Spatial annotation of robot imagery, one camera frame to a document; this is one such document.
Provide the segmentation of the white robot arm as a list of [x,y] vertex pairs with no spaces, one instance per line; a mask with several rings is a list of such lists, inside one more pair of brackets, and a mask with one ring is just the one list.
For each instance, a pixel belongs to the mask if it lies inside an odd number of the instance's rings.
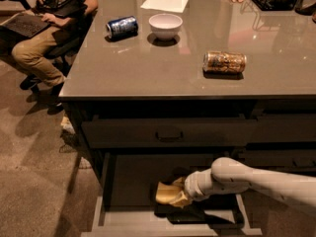
[[238,194],[252,189],[265,196],[316,215],[316,178],[256,169],[236,160],[221,157],[211,167],[177,180],[168,204],[184,207],[213,195]]

